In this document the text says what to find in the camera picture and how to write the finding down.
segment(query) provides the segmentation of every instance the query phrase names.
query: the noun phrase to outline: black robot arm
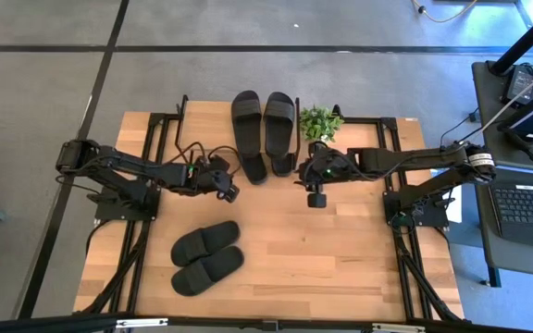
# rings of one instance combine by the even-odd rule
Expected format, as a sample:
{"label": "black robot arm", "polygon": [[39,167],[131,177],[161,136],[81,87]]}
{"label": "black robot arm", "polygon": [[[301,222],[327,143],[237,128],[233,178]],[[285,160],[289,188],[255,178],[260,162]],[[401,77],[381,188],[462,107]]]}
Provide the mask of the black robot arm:
{"label": "black robot arm", "polygon": [[299,184],[305,186],[310,207],[325,207],[323,185],[346,181],[374,181],[396,171],[431,168],[449,168],[448,171],[418,186],[403,186],[400,196],[401,210],[407,210],[422,198],[443,194],[467,182],[489,183],[495,177],[490,154],[482,147],[454,144],[445,149],[424,149],[409,152],[392,152],[382,148],[349,148],[347,154],[327,147],[323,142],[313,142],[310,157],[299,166]]}
{"label": "black robot arm", "polygon": [[[91,140],[73,140],[63,144],[56,170],[63,176],[87,177],[103,185],[106,191],[88,197],[100,203],[120,200],[129,205],[146,205],[148,182],[180,195],[196,196],[216,191],[219,200],[233,202],[239,189],[228,174],[229,163],[214,155],[208,161],[198,157],[191,166],[168,161],[158,164],[99,145]],[[126,179],[116,171],[138,176]]]}

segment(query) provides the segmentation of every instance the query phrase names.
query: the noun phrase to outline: potted plant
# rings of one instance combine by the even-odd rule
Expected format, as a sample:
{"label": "potted plant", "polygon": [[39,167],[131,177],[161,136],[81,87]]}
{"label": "potted plant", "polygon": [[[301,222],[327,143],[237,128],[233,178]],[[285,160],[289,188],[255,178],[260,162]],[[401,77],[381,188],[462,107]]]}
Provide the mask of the potted plant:
{"label": "potted plant", "polygon": [[333,114],[327,107],[304,108],[300,113],[300,130],[308,141],[334,142],[334,133],[344,122],[339,113]]}

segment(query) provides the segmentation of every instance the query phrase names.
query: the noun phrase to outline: white cable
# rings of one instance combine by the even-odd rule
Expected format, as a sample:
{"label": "white cable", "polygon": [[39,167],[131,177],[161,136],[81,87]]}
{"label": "white cable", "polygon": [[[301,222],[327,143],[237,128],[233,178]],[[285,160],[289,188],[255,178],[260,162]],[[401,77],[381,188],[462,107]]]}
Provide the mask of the white cable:
{"label": "white cable", "polygon": [[466,8],[462,9],[461,12],[459,12],[458,14],[452,16],[451,18],[447,18],[447,19],[436,19],[436,18],[433,18],[429,15],[429,13],[427,12],[427,10],[425,9],[424,6],[421,6],[421,4],[418,3],[418,1],[416,0],[413,0],[413,3],[416,5],[417,7],[417,10],[418,8],[421,8],[423,7],[423,14],[425,14],[426,17],[428,17],[430,20],[432,20],[433,22],[437,22],[437,23],[445,23],[447,21],[451,21],[452,19],[455,19],[457,17],[459,17],[460,15],[464,14],[465,12],[468,11],[468,9],[470,9],[478,0],[473,0],[470,5],[468,5]]}
{"label": "white cable", "polygon": [[521,91],[519,94],[517,94],[511,101],[509,101],[509,103],[507,103],[501,110],[499,110],[499,112],[497,112],[497,114],[492,117],[486,124],[485,126],[483,126],[479,131],[478,133],[472,137],[472,139],[470,139],[469,141],[473,141],[476,137],[478,137],[478,135],[482,134],[482,132],[484,132],[489,126],[490,124],[492,124],[493,122],[495,122],[495,120],[503,113],[505,112],[505,110],[507,110],[507,108],[513,104],[519,97],[521,97],[522,95],[524,95],[524,93],[526,93],[528,90],[532,89],[533,87],[533,81],[532,83],[530,83],[523,91]]}

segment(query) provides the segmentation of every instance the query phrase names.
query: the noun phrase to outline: wooden tabletop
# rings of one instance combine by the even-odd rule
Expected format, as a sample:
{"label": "wooden tabletop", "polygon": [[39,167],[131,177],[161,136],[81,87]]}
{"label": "wooden tabletop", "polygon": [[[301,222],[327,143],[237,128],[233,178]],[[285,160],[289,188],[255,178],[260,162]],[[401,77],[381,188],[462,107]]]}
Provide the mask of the wooden tabletop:
{"label": "wooden tabletop", "polygon": [[[141,154],[148,118],[149,113],[125,113],[119,150]],[[398,119],[398,126],[403,150],[424,148],[416,119]],[[177,153],[173,145],[176,128],[176,122],[170,122],[164,160]],[[235,146],[229,104],[189,102],[182,130],[182,147],[193,141],[206,148]],[[335,139],[332,146],[341,151],[378,146],[376,129],[370,125],[344,124]],[[302,142],[301,161],[306,152],[307,144]],[[233,154],[218,154],[236,166]],[[326,185],[328,206],[308,208],[307,192],[293,184],[297,175],[275,177],[270,162],[265,161],[269,175],[263,185],[251,185],[242,170],[236,174],[234,183],[241,192],[235,203],[218,201],[214,193],[191,198],[162,192],[136,312],[214,318],[404,320],[396,254],[382,208],[384,182]],[[411,184],[429,177],[428,171],[407,173]],[[199,296],[180,296],[170,285],[179,270],[170,260],[172,244],[187,232],[225,220],[240,225],[237,246],[244,253],[244,265]],[[89,305],[114,274],[124,230],[124,222],[111,222],[93,237],[75,310]],[[450,309],[463,316],[445,239],[432,228],[417,231],[428,280]],[[415,312],[420,316],[416,283],[410,280]],[[120,309],[126,307],[129,284],[124,284]]]}

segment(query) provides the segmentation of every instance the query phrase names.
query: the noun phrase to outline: metal pole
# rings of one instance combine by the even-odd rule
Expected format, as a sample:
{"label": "metal pole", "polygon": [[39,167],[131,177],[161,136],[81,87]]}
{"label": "metal pole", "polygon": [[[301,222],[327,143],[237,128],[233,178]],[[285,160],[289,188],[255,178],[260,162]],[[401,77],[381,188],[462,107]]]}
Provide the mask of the metal pole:
{"label": "metal pole", "polygon": [[533,27],[530,28],[505,54],[490,67],[495,75],[504,74],[520,57],[533,46]]}

